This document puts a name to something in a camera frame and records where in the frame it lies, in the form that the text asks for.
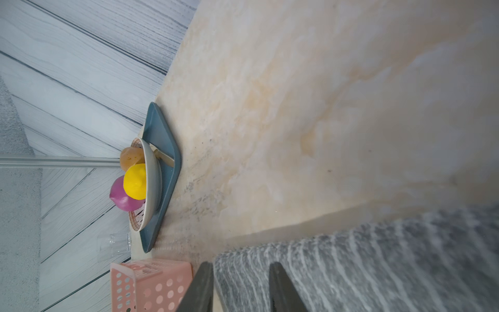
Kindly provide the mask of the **teal rectangular tray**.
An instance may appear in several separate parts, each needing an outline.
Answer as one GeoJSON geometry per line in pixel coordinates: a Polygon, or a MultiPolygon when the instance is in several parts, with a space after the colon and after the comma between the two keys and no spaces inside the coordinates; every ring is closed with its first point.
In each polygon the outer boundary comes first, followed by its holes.
{"type": "Polygon", "coordinates": [[[153,144],[160,152],[171,157],[172,164],[159,161],[159,170],[162,186],[159,189],[159,203],[153,210],[152,218],[140,231],[142,248],[145,253],[151,252],[157,240],[163,218],[168,210],[175,184],[181,171],[182,157],[179,146],[175,140],[166,118],[160,107],[150,103],[144,124],[143,139],[146,143],[153,144]]]}

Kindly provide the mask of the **grey striped dishcloth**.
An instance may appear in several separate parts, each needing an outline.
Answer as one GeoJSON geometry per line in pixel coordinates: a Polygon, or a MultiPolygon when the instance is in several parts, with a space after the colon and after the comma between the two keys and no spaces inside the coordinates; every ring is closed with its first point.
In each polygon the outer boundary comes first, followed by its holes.
{"type": "Polygon", "coordinates": [[[225,311],[271,311],[281,263],[307,311],[497,311],[498,207],[458,208],[220,254],[225,311]]]}

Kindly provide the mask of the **purple toy fruit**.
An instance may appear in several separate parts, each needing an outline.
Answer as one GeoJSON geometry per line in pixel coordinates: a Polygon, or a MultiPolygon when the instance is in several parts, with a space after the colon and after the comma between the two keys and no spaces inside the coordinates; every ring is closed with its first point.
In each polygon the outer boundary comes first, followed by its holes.
{"type": "Polygon", "coordinates": [[[145,200],[135,200],[128,196],[123,188],[124,176],[120,176],[115,180],[111,189],[109,198],[114,202],[115,206],[125,212],[132,212],[140,209],[144,204],[145,200]]]}

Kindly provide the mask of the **yellow toy lemon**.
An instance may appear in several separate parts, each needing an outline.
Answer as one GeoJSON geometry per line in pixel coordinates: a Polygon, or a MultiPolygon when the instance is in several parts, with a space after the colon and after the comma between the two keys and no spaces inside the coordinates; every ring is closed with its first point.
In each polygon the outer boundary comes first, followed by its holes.
{"type": "Polygon", "coordinates": [[[124,175],[123,189],[134,200],[145,200],[147,193],[147,173],[144,163],[131,166],[124,175]]]}

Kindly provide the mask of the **wooden spoon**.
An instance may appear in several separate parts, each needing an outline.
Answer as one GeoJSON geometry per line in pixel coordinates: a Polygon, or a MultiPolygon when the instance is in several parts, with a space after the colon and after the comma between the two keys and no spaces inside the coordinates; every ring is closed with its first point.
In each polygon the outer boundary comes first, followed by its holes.
{"type": "Polygon", "coordinates": [[[160,149],[158,149],[155,145],[151,143],[149,143],[149,147],[152,149],[152,152],[157,159],[161,160],[171,168],[175,166],[175,161],[172,157],[162,152],[160,149]]]}

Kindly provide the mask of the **brown toy fruit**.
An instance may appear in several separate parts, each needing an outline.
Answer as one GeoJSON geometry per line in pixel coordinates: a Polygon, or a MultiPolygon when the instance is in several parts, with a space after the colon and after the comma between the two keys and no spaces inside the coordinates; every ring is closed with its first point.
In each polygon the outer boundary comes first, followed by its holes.
{"type": "Polygon", "coordinates": [[[127,147],[120,154],[120,167],[123,171],[127,171],[130,167],[143,164],[145,162],[144,150],[137,147],[127,147]]]}

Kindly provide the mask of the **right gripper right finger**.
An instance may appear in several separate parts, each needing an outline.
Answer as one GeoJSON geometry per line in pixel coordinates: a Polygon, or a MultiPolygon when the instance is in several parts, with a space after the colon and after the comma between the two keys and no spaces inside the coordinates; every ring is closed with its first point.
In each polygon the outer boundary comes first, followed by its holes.
{"type": "Polygon", "coordinates": [[[272,312],[307,311],[303,300],[281,263],[270,264],[269,291],[272,312]]]}

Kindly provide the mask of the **clear plastic cup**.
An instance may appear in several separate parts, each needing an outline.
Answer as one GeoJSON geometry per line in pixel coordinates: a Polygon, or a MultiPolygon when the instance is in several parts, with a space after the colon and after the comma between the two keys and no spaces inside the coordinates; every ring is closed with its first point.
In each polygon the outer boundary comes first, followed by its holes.
{"type": "Polygon", "coordinates": [[[100,235],[97,238],[97,260],[107,261],[131,255],[130,232],[100,235]]]}

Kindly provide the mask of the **pink plastic basket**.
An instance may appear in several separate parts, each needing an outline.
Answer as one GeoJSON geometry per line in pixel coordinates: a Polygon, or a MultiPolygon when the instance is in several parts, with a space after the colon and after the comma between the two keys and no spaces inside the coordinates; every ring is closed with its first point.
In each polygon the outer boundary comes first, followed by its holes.
{"type": "Polygon", "coordinates": [[[189,262],[143,259],[110,265],[113,311],[176,311],[193,280],[189,262]]]}

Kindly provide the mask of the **left frame post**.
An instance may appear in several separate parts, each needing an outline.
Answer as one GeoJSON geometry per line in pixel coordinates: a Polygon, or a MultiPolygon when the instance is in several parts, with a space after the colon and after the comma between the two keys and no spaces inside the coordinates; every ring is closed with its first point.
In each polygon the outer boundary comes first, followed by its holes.
{"type": "Polygon", "coordinates": [[[119,168],[116,158],[2,155],[1,168],[119,168]]]}

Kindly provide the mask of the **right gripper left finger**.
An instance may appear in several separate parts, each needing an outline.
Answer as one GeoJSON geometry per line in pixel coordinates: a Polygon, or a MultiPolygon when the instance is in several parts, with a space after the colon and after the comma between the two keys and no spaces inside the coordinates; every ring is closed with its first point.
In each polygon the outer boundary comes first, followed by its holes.
{"type": "Polygon", "coordinates": [[[210,262],[203,262],[176,312],[212,312],[213,296],[213,264],[210,262]]]}

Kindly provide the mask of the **patterned ceramic plate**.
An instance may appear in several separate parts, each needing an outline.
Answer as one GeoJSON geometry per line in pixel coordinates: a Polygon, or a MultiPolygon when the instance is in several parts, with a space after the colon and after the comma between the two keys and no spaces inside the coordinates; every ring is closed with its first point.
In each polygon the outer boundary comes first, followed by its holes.
{"type": "Polygon", "coordinates": [[[160,161],[157,159],[149,143],[141,138],[133,140],[132,147],[142,148],[147,173],[147,193],[145,204],[136,211],[129,212],[129,220],[134,231],[142,231],[152,220],[153,215],[160,206],[162,191],[162,174],[160,161]]]}

